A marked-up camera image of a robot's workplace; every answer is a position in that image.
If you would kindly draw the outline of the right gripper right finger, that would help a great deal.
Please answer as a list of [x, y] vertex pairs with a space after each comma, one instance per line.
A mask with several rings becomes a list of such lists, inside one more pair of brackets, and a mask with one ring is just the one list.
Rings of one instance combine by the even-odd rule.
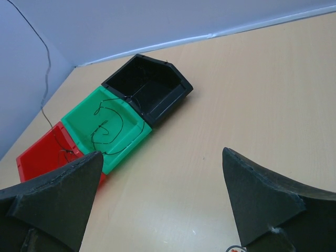
[[247, 251], [335, 251], [335, 193], [302, 184], [224, 148], [223, 174]]

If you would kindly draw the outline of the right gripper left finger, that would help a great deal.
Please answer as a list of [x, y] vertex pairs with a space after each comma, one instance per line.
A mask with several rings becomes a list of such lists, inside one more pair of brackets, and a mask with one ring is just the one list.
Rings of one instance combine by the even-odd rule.
[[103, 156], [82, 156], [1, 190], [1, 251], [79, 251]]

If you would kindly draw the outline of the red plastic bin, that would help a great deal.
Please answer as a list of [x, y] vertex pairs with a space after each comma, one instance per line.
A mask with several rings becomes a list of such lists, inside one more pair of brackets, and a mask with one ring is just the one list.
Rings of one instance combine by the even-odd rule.
[[16, 158], [20, 181], [24, 183], [82, 156], [83, 153], [78, 149], [63, 123], [59, 121]]

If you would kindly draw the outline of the green plastic bin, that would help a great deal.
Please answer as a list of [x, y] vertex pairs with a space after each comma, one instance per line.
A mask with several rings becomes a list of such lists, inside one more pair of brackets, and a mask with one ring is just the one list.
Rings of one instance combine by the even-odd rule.
[[83, 154], [100, 151], [109, 174], [152, 131], [121, 98], [99, 86], [61, 122]]

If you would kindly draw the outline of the black plastic bin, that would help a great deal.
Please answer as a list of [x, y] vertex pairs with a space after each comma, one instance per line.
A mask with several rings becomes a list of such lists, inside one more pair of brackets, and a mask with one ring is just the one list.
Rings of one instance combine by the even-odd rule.
[[157, 127], [193, 90], [170, 62], [136, 54], [102, 84]]

